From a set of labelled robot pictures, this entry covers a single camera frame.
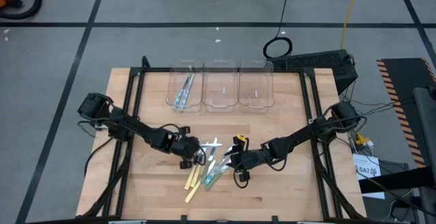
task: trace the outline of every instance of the wooden tabletop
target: wooden tabletop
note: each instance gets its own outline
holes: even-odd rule
[[[110,76],[106,94],[118,107],[123,106],[128,73],[129,69],[113,69]],[[324,110],[339,101],[338,94],[331,69],[316,69],[315,74]],[[220,161],[236,134],[248,137],[250,149],[257,149],[262,142],[289,135],[307,125],[299,75],[275,73],[273,79],[275,105],[265,114],[243,113],[238,108],[231,113],[207,112],[204,108],[199,112],[175,112],[165,102],[169,73],[146,73],[139,117],[151,127],[166,123],[190,126],[191,135],[201,143],[218,137],[223,146],[217,149],[215,158]],[[309,79],[307,85],[312,113],[316,117]],[[133,92],[131,96],[130,114],[135,95]],[[93,150],[107,139],[107,131],[97,132]],[[107,185],[114,145],[111,142],[102,148],[89,163],[77,214],[86,212]],[[366,216],[349,147],[335,140],[330,150],[339,188],[354,208]],[[153,150],[135,136],[123,219],[179,220],[186,214],[189,220],[270,221],[272,215],[277,215],[280,221],[322,220],[309,142],[297,146],[288,155],[283,171],[275,172],[267,165],[256,167],[250,171],[249,186],[239,189],[229,169],[210,191],[206,192],[201,185],[188,204],[185,203],[188,191],[183,187],[190,170],[180,170],[179,161],[180,157]],[[327,186],[326,192],[333,217]],[[118,190],[114,191],[112,199],[117,195]]]

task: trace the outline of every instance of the plastic container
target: plastic container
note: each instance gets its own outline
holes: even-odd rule
[[[232,60],[204,63],[202,103],[208,112],[232,112],[238,103],[238,65]]]
[[[239,108],[265,113],[274,101],[274,65],[269,61],[242,61],[239,72]]]
[[[166,103],[177,112],[201,109],[203,64],[201,61],[176,61],[170,68]]]

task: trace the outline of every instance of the black electronic device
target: black electronic device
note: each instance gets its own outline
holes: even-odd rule
[[[89,93],[80,105],[78,113],[93,127],[107,126],[111,138],[127,141],[133,138],[133,134],[137,134],[152,148],[182,157],[181,168],[191,167],[191,163],[196,160],[195,153],[202,150],[196,137],[187,136],[190,133],[189,127],[179,128],[168,124],[151,128],[141,123],[138,117],[132,117],[123,109],[114,106],[110,97],[99,93]],[[176,127],[178,131],[164,129],[165,126],[170,125]]]
[[[326,114],[330,110],[332,116],[327,119]],[[296,146],[310,139],[329,143],[336,138],[336,133],[345,133],[356,128],[360,118],[350,102],[341,101],[330,106],[323,116],[316,118],[306,127],[287,137],[264,142],[260,144],[260,149],[248,150],[248,147],[244,149],[245,141],[237,140],[236,144],[239,146],[234,146],[234,150],[226,153],[231,158],[231,163],[228,165],[236,172],[242,172],[243,176],[240,179],[248,179],[248,170],[261,164],[274,165],[281,162]]]
[[[274,71],[296,68],[331,68],[338,93],[342,93],[357,77],[353,56],[346,50],[298,54],[267,59],[274,64]]]

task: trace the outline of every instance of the yellow cable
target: yellow cable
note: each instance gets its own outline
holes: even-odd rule
[[[341,50],[343,50],[343,46],[344,46],[344,43],[345,43],[345,31],[347,29],[348,19],[349,19],[349,16],[352,14],[352,10],[353,10],[355,2],[356,2],[356,0],[352,0],[352,4],[349,5],[349,9],[348,9],[348,13],[347,13],[347,18],[345,18],[345,22],[343,23]]]

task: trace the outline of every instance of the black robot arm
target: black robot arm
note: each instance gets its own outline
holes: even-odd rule
[[[89,93],[80,105],[78,113],[93,127],[107,126],[111,138],[130,140],[134,133],[144,138],[144,141],[156,150],[181,156],[184,160],[181,167],[190,167],[188,162],[193,160],[195,152],[201,150],[197,138],[186,136],[190,132],[189,127],[177,127],[178,132],[171,132],[163,127],[151,128],[141,123],[138,117],[132,117],[114,106],[110,97],[99,93]]]
[[[332,111],[332,116],[327,119],[326,114]],[[241,181],[249,179],[248,170],[262,164],[274,165],[286,159],[296,146],[310,139],[329,143],[336,138],[336,133],[345,133],[357,127],[362,117],[349,102],[341,101],[330,106],[325,113],[311,121],[309,125],[297,132],[282,138],[274,138],[260,145],[260,149],[244,150],[244,141],[234,139],[236,145],[234,150],[228,152],[231,163],[236,172],[242,172]]]

